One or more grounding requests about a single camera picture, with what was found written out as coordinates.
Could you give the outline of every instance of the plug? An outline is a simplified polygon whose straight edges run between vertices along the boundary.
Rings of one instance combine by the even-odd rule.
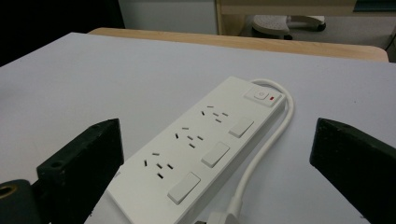
[[[239,224],[238,219],[231,213],[213,212],[207,222],[197,221],[195,224]]]

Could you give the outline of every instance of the white power strip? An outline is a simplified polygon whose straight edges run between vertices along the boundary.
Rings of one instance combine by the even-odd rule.
[[[125,162],[110,195],[132,223],[192,223],[285,102],[278,91],[229,77]]]

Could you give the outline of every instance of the wall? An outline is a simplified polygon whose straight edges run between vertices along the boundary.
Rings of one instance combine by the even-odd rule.
[[[214,0],[119,0],[127,29],[217,33]]]

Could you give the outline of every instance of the power strip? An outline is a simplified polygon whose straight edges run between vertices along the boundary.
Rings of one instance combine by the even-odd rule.
[[[132,223],[192,223],[285,102],[278,91],[229,77],[125,162],[110,195]]]

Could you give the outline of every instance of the electrical socket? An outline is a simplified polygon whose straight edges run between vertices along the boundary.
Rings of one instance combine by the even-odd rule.
[[[110,195],[132,223],[192,223],[285,102],[278,91],[229,77],[125,162]]]

